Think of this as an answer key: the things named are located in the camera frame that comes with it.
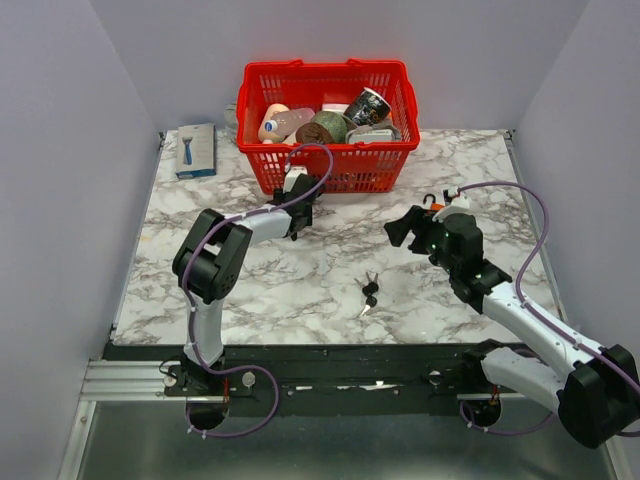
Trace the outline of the orange black Opel padlock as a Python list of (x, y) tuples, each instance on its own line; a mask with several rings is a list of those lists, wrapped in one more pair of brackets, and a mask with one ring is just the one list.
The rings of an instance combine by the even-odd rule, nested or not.
[(422, 207), (430, 212), (438, 212), (443, 209), (445, 205), (439, 203), (434, 194), (427, 193), (423, 197)]

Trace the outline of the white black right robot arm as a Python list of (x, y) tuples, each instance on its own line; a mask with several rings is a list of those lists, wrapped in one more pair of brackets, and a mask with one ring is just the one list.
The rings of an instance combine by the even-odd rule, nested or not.
[(488, 340), (460, 367), (469, 390), (504, 386), (556, 415), (581, 445), (596, 448), (630, 435), (639, 419), (638, 372), (624, 347), (604, 348), (517, 292), (516, 284), (484, 256), (484, 237), (474, 216), (412, 206), (385, 224), (392, 246), (404, 244), (448, 275), (454, 294), (476, 312), (514, 333), (534, 354), (525, 357)]

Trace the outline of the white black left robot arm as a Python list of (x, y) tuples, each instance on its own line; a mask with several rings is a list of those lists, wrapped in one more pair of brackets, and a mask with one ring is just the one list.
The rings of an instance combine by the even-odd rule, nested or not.
[(312, 224), (320, 189), (304, 175), (257, 209), (232, 215), (205, 209), (199, 214), (172, 264), (188, 305), (187, 341), (179, 369), (170, 374), (177, 386), (209, 395), (224, 376), (239, 370), (216, 365), (224, 355), (224, 300), (239, 279), (250, 247), (267, 240), (295, 240)]

